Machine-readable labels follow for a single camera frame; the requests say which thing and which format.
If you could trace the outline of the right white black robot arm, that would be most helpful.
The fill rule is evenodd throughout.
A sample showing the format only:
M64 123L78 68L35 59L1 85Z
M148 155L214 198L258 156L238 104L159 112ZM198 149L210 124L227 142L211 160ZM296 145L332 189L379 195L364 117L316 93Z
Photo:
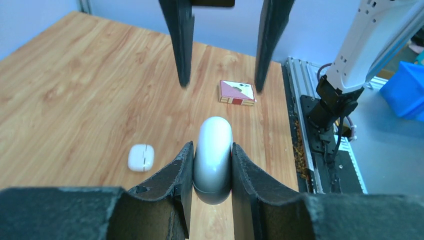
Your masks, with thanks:
M233 0L162 0L160 8L171 37L178 80L185 88L191 78L191 61L195 18L194 6L231 8ZM272 55L288 22L292 0L265 0L258 29L254 85L258 93L264 89ZM318 129L329 129L343 120L358 104L370 69L387 48L395 42L406 24L411 23L411 12L423 12L421 0L363 0L354 20L329 65L325 75L318 77L318 104L309 116Z

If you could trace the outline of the white earbud charging case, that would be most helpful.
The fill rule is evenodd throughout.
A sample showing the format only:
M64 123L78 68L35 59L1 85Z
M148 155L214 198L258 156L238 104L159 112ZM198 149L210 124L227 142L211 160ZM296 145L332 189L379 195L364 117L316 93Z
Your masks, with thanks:
M128 154L127 166L134 172L150 171L154 165L155 150L149 144L135 144Z

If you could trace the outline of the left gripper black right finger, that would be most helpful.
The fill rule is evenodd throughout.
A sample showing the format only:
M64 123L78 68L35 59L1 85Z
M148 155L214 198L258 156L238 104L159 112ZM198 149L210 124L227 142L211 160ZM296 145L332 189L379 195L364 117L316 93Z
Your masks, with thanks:
M237 240L421 240L424 199L393 194L311 194L285 186L232 146Z

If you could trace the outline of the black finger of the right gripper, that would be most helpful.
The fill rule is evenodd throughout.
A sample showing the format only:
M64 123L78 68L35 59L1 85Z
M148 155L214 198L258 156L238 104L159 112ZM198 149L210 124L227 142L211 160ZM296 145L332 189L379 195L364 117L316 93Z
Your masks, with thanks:
M255 58L254 85L258 94L264 90L269 65L276 46L289 22L294 0L264 0L259 21Z
M195 17L189 0L159 0L174 53L179 85L186 88L191 78Z

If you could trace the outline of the white oval pill case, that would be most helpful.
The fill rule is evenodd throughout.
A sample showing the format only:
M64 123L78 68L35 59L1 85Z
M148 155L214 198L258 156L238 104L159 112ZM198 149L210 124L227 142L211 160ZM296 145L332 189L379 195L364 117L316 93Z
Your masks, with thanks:
M212 116L202 123L193 162L193 186L208 205L218 205L230 194L232 145L232 127L225 118Z

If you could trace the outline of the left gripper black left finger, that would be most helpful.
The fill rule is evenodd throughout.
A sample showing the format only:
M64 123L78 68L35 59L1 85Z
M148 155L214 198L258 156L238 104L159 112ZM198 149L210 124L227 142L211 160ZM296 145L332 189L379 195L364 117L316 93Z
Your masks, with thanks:
M3 240L185 240L194 145L126 190L117 186L11 187L0 192Z

